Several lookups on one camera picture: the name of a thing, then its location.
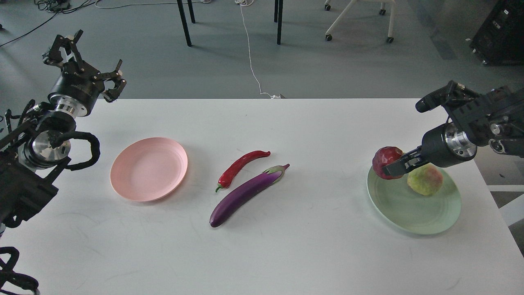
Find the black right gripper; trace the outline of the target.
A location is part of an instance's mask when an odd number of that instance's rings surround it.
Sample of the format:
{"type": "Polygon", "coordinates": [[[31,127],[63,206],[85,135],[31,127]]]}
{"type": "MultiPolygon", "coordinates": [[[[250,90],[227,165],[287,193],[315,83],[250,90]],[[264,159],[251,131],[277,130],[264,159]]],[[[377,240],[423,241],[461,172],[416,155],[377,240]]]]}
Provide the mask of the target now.
{"type": "Polygon", "coordinates": [[[470,142],[465,132],[454,123],[444,123],[426,132],[421,146],[384,166],[382,173],[384,178],[401,178],[428,163],[447,168],[470,161],[476,154],[477,146],[470,142]]]}

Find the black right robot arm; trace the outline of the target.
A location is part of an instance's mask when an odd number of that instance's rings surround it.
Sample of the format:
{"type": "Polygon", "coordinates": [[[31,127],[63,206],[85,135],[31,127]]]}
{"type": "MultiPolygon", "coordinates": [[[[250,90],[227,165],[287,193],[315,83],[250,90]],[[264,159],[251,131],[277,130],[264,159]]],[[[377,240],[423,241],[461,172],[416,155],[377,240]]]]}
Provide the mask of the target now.
{"type": "Polygon", "coordinates": [[[421,98],[420,113],[443,107],[448,120],[426,132],[421,145],[373,169],[382,179],[398,179],[426,164],[447,168],[470,161],[480,146],[495,153],[523,157],[523,90],[507,86],[481,95],[454,81],[421,98]]]}

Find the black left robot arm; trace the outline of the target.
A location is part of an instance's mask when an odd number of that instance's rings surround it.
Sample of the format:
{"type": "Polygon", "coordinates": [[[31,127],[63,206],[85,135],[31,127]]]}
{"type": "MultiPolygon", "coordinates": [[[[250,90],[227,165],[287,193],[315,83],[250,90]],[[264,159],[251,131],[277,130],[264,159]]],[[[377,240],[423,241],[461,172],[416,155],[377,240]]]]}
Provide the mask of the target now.
{"type": "Polygon", "coordinates": [[[1,232],[39,213],[58,193],[54,181],[64,170],[82,170],[100,157],[100,143],[76,130],[76,118],[91,114],[99,96],[114,102],[126,86],[119,61],[102,73],[77,49],[83,34],[57,35],[43,54],[46,65],[60,69],[47,100],[30,100],[19,115],[7,110],[7,134],[1,139],[1,232]]]}

